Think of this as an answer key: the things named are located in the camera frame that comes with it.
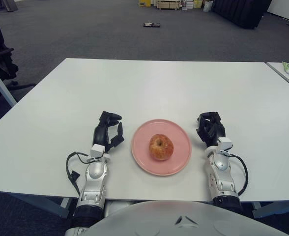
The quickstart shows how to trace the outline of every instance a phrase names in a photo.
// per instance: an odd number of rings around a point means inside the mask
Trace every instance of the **white wall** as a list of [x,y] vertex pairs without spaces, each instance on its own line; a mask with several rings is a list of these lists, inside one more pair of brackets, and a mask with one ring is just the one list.
[[289,0],[272,0],[268,12],[289,19]]

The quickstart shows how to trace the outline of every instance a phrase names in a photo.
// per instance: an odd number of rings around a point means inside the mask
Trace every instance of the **bag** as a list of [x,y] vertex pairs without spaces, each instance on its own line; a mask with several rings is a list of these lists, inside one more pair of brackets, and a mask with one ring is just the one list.
[[212,4],[213,4],[213,1],[205,1],[205,2],[204,2],[203,11],[204,11],[204,12],[211,11]]

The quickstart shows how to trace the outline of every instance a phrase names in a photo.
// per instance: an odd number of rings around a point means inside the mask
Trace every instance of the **gray carpet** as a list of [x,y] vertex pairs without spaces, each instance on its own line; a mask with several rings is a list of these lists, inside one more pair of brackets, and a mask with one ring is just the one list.
[[[137,0],[17,5],[16,12],[0,12],[0,26],[6,45],[15,48],[20,84],[38,83],[65,58],[289,62],[289,27],[271,14],[248,30],[213,12],[140,8]],[[143,22],[159,22],[161,28],[146,29]],[[28,91],[13,95],[19,99]],[[0,99],[0,117],[9,109]],[[289,213],[260,221],[289,234]],[[69,221],[0,193],[0,235],[62,236],[67,227]]]

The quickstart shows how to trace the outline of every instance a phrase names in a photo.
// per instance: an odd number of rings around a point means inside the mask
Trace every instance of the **robotic arm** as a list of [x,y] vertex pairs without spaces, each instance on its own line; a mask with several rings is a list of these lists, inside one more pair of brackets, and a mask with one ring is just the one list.
[[[217,112],[203,113],[197,119],[197,133],[207,144],[205,154],[208,157],[206,172],[213,204],[236,213],[242,213],[239,196],[245,191],[248,183],[248,172],[243,160],[229,150],[233,147],[232,141],[225,137],[225,128],[221,124]],[[243,189],[236,192],[234,180],[231,177],[230,157],[236,157],[244,166],[246,181]]]
[[[71,228],[66,231],[65,236],[77,236],[103,217],[105,183],[109,174],[108,164],[110,162],[110,155],[107,152],[124,141],[122,123],[119,120],[121,120],[121,116],[104,111],[98,126],[94,130],[90,155],[73,152],[67,158],[66,171],[68,178],[80,196],[72,216]],[[108,128],[117,124],[117,135],[109,143]],[[82,163],[88,164],[86,183],[81,191],[79,191],[76,184],[76,180],[80,175],[74,171],[70,174],[68,170],[68,161],[75,155]],[[80,155],[86,156],[87,161],[84,162]]]

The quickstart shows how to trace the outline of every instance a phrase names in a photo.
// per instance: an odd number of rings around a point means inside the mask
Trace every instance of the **wire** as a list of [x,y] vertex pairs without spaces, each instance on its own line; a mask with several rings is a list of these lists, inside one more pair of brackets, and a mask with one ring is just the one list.
[[70,159],[71,157],[75,156],[75,155],[77,155],[77,157],[79,158],[79,160],[80,160],[82,163],[84,163],[84,164],[90,164],[90,163],[94,162],[95,159],[93,159],[93,160],[90,161],[90,162],[84,162],[79,155],[82,155],[82,156],[88,156],[88,155],[85,154],[85,153],[82,153],[82,152],[75,152],[75,151],[74,151],[73,153],[69,154],[68,157],[67,157],[67,160],[66,160],[66,172],[67,172],[68,179],[70,180],[70,182],[72,183],[72,185],[73,185],[74,188],[76,189],[77,193],[80,195],[80,191],[79,191],[78,185],[77,185],[77,183],[76,183],[76,180],[77,180],[77,178],[78,178],[80,175],[79,175],[78,173],[74,172],[74,171],[73,171],[72,173],[70,173],[70,172],[69,172],[69,168],[68,168],[69,159]]
[[248,185],[248,171],[247,171],[247,167],[245,165],[245,162],[242,160],[242,158],[240,158],[239,156],[236,156],[234,154],[230,154],[230,155],[225,155],[224,156],[229,156],[229,157],[236,157],[243,165],[244,167],[244,171],[245,171],[245,183],[243,185],[243,188],[238,192],[238,195],[241,196],[244,192],[245,192],[245,189],[247,188],[247,185]]
[[224,149],[223,151],[228,151],[228,150],[232,149],[232,147],[233,147],[233,145],[227,149]]

